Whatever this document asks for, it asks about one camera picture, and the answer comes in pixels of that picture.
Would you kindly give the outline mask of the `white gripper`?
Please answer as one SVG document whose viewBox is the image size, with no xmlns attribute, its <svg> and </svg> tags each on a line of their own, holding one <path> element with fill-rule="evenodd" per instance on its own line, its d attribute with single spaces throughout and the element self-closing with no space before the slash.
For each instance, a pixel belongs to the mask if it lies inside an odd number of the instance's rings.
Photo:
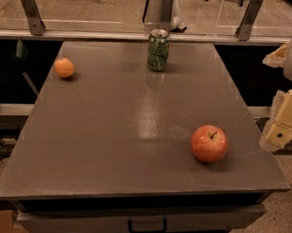
<svg viewBox="0 0 292 233">
<path fill-rule="evenodd" d="M 263 65 L 282 68 L 286 78 L 292 81 L 292 39 L 278 49 L 266 55 Z M 264 151 L 276 152 L 292 140 L 292 89 L 287 92 L 278 91 L 272 100 L 269 120 L 262 130 L 258 142 Z"/>
</svg>

